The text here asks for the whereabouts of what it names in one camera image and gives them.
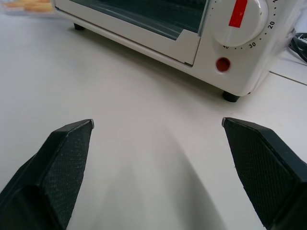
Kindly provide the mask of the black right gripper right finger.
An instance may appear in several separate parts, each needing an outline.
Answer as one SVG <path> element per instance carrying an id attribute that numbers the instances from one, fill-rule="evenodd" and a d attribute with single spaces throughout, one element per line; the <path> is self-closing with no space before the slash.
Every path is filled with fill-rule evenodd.
<path id="1" fill-rule="evenodd" d="M 271 129 L 222 120 L 237 175 L 268 230 L 307 228 L 307 164 Z"/>

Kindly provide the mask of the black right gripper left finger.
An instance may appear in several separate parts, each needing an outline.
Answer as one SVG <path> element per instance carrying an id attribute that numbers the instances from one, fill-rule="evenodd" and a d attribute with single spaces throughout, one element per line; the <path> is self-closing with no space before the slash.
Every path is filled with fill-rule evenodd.
<path id="1" fill-rule="evenodd" d="M 80 191 L 92 119 L 51 132 L 0 193 L 2 230 L 65 230 Z"/>

